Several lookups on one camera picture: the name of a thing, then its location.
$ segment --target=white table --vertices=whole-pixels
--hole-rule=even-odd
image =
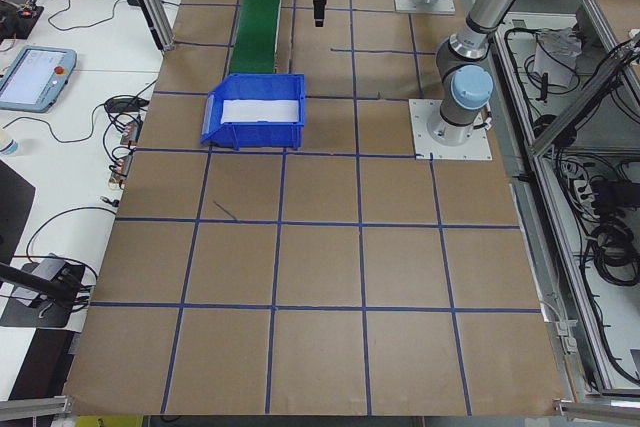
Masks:
[[[179,3],[180,0],[165,0]],[[115,0],[71,0],[68,12],[54,21],[61,27],[95,22],[111,14]],[[63,139],[87,135],[91,128],[93,108],[114,95],[134,95],[153,82],[160,70],[162,54],[156,49],[151,33],[137,7],[122,1],[113,20],[89,29],[60,32],[46,19],[64,8],[66,0],[40,0],[45,7],[44,17],[35,26],[27,40],[16,41],[9,51],[0,53],[0,69],[8,67],[24,45],[39,45],[73,49],[78,63],[69,84],[49,112],[28,114],[0,111],[0,125],[22,115],[47,120],[56,134]],[[177,7],[166,5],[171,24]],[[4,42],[0,48],[6,48]],[[149,98],[152,89],[142,96]],[[102,134],[108,125],[103,109],[96,113],[94,135],[85,142],[59,144],[49,134],[46,125],[32,121],[19,121],[8,128],[20,143],[15,156],[3,157],[11,168],[36,187],[36,196],[24,234],[16,254],[24,254],[26,243],[35,230],[53,215],[74,207],[109,207],[99,199],[106,196],[119,198],[121,191],[108,185],[111,163],[102,146]],[[120,134],[111,129],[107,145],[118,145]],[[53,221],[37,237],[31,252],[79,259],[98,272],[104,256],[114,217],[102,211],[80,211]],[[14,259],[12,265],[20,267],[25,259]],[[84,283],[93,283],[91,273],[85,273]],[[0,288],[8,295],[11,285]],[[0,312],[6,299],[0,299]],[[82,329],[85,311],[73,314],[67,329]],[[35,329],[0,327],[0,401],[7,400],[18,372],[25,359]]]

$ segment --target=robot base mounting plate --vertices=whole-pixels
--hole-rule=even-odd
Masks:
[[[413,130],[413,146],[416,159],[429,160],[492,160],[491,148],[485,129],[474,130],[469,140],[458,147],[442,145],[431,137],[427,131],[427,119],[440,108],[441,100],[411,99],[411,128]],[[475,124],[483,122],[478,114]]]
[[[395,0],[396,12],[409,14],[453,15],[456,7],[453,0],[436,0],[428,4],[415,4],[412,0]]]

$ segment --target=small box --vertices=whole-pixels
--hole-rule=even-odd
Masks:
[[[298,149],[304,103],[302,74],[231,74],[207,97],[200,142]]]

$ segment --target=metal bracket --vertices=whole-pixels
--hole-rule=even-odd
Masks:
[[[474,130],[469,140],[458,147],[449,147],[436,142],[427,131],[427,120],[432,112],[440,108],[441,100],[411,99],[411,128],[413,130],[413,146],[417,159],[429,160],[491,160],[491,148],[487,140],[487,132]],[[482,116],[478,114],[476,124],[481,124]]]
[[[0,421],[68,414],[72,406],[73,399],[66,395],[50,399],[8,400],[0,402]]]
[[[619,407],[611,404],[584,404],[560,400],[556,402],[558,411],[569,420],[588,419],[616,424],[640,424],[640,409]]]
[[[415,4],[411,0],[395,0],[396,11],[402,13],[453,15],[456,6],[453,0],[434,0],[428,4]]]

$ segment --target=grid of blue tape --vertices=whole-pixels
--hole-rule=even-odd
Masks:
[[[183,5],[194,5],[194,6],[214,6],[214,5],[232,5],[236,8],[236,12],[233,20],[233,27],[231,30],[231,35],[229,37],[228,44],[202,44],[202,43],[194,43],[194,42],[180,42],[188,45],[197,45],[204,47],[224,47],[227,49],[226,61],[225,61],[225,75],[226,70],[228,68],[230,51],[233,47],[233,32],[235,31],[235,26],[237,23],[238,15],[239,15],[239,6],[240,0],[237,0],[235,4],[183,4]],[[295,19],[296,12],[298,10],[311,10],[308,7],[298,7],[297,0],[293,0],[293,5],[291,7],[283,7],[284,9],[292,9],[292,30],[291,30],[291,43],[293,44],[293,38],[295,34]],[[347,154],[347,153],[323,153],[323,152],[290,152],[283,150],[282,152],[262,152],[262,151],[251,151],[244,150],[242,152],[228,151],[223,149],[217,149],[215,147],[209,146],[207,149],[156,149],[156,148],[139,148],[138,151],[150,151],[150,152],[190,152],[197,153],[207,156],[207,163],[205,167],[205,171],[203,174],[202,187],[200,191],[200,198],[198,203],[197,215],[196,218],[148,218],[148,217],[118,217],[118,222],[187,222],[193,223],[193,234],[191,239],[191,245],[188,256],[188,263],[184,277],[184,283],[181,293],[180,302],[92,302],[92,306],[94,307],[129,307],[129,308],[175,308],[178,309],[178,317],[175,326],[175,333],[173,339],[173,345],[171,350],[171,356],[169,361],[169,366],[167,369],[166,383],[164,389],[164,396],[162,401],[161,413],[165,413],[167,409],[167,404],[169,401],[169,396],[171,392],[171,382],[173,377],[174,365],[176,360],[176,355],[178,351],[178,344],[180,339],[180,329],[182,325],[182,317],[183,313],[186,309],[239,309],[239,310],[264,310],[270,312],[270,323],[269,323],[269,347],[268,347],[268,362],[267,362],[267,381],[266,381],[266,394],[265,394],[265,413],[270,413],[271,410],[271,382],[272,382],[272,369],[273,369],[273,346],[274,346],[274,337],[275,337],[275,323],[277,320],[276,312],[278,310],[289,310],[289,311],[349,311],[349,312],[361,312],[362,313],[362,331],[363,331],[363,357],[364,357],[364,378],[365,378],[365,393],[366,393],[366,403],[367,403],[367,414],[373,415],[372,408],[372,399],[371,399],[371,381],[370,381],[370,373],[369,373],[369,342],[368,342],[368,331],[367,331],[367,313],[368,312],[425,312],[425,313],[449,313],[452,319],[455,344],[456,344],[456,353],[458,358],[458,364],[460,367],[460,376],[462,379],[462,388],[465,399],[465,406],[467,415],[472,415],[472,404],[471,398],[469,395],[469,388],[467,385],[466,372],[464,368],[464,356],[462,352],[462,346],[460,341],[460,332],[458,329],[457,315],[458,314],[483,314],[483,313],[492,313],[492,314],[533,314],[540,313],[540,309],[526,309],[526,308],[461,308],[456,307],[455,299],[453,295],[453,288],[451,284],[451,276],[449,272],[449,264],[448,264],[448,256],[447,256],[447,247],[445,242],[444,232],[447,229],[492,229],[492,230],[514,230],[519,229],[517,225],[475,225],[475,224],[445,224],[442,221],[441,209],[440,209],[440,201],[439,201],[439,193],[438,193],[438,185],[436,172],[434,168],[433,159],[429,161],[429,169],[432,178],[433,184],[433,194],[436,208],[436,218],[437,222],[435,224],[387,224],[387,223],[366,223],[363,222],[362,218],[362,188],[361,188],[361,178],[360,178],[360,159],[367,157],[374,158],[414,158],[412,155],[383,155],[383,154],[362,154],[360,153],[360,145],[359,145],[359,129],[358,129],[358,101],[360,100],[377,100],[375,98],[366,98],[366,97],[358,97],[356,90],[356,58],[355,54],[358,52],[373,52],[373,53],[394,53],[394,54],[404,54],[404,55],[412,55],[414,57],[415,67],[416,67],[416,78],[418,79],[418,85],[420,88],[420,93],[422,94],[422,85],[420,82],[420,74],[419,74],[419,56],[420,55],[434,55],[433,52],[418,52],[416,49],[416,39],[414,34],[413,27],[413,16],[411,14],[407,14],[409,16],[410,29],[411,29],[411,40],[413,43],[413,52],[404,52],[404,51],[370,51],[370,50],[356,50],[354,48],[354,29],[353,29],[353,0],[349,0],[349,8],[348,9],[336,9],[329,8],[328,10],[343,10],[348,11],[350,14],[350,35],[351,35],[351,48],[350,49],[336,49],[336,51],[350,53],[351,54],[351,64],[352,64],[352,73],[353,73],[353,97],[344,97],[341,99],[348,99],[353,101],[353,110],[354,110],[354,124],[355,124],[355,139],[356,139],[356,150],[355,154]],[[291,59],[289,60],[289,68],[288,71],[291,71]],[[206,95],[206,92],[174,92],[174,91],[156,91],[157,94],[164,95],[196,95],[203,96]],[[308,98],[326,98],[326,99],[338,99],[337,97],[324,97],[324,96],[308,96]],[[387,100],[398,100],[406,102],[406,99],[387,99]],[[275,221],[262,221],[262,220],[230,220],[230,219],[203,219],[201,218],[202,207],[204,202],[205,190],[207,185],[207,178],[209,175],[210,166],[214,155],[278,155],[282,157],[282,166],[281,166],[281,174],[280,174],[280,193],[279,193],[279,205],[278,205],[278,219]],[[282,219],[282,210],[283,210],[283,200],[284,200],[284,188],[285,188],[285,174],[286,174],[286,163],[287,157],[290,155],[311,155],[311,156],[342,156],[342,157],[353,157],[356,160],[356,180],[357,180],[357,203],[358,203],[358,222],[293,222],[293,221],[284,221]],[[273,285],[272,285],[272,295],[271,295],[271,303],[264,305],[253,305],[253,304],[213,304],[213,303],[192,303],[186,301],[187,296],[187,288],[189,283],[189,276],[191,272],[191,266],[195,251],[196,240],[198,236],[198,229],[200,224],[203,223],[234,223],[234,224],[266,224],[266,225],[276,225],[277,226],[277,235],[276,235],[276,255],[274,260],[273,267]],[[361,283],[361,305],[360,306],[306,306],[306,305],[278,305],[277,304],[277,287],[278,287],[278,267],[279,267],[279,255],[280,255],[280,238],[281,238],[281,230],[283,225],[313,225],[313,226],[351,226],[357,227],[359,230],[359,253],[360,253],[360,283]],[[363,229],[364,228],[384,228],[384,227],[402,227],[402,228],[418,228],[418,229],[437,229],[439,232],[440,243],[442,248],[442,254],[444,259],[444,269],[445,269],[445,278],[447,283],[447,290],[449,296],[449,307],[412,307],[412,306],[395,306],[395,307],[372,307],[367,305],[366,299],[366,286],[365,286],[365,263],[364,263],[364,245],[363,245]]]

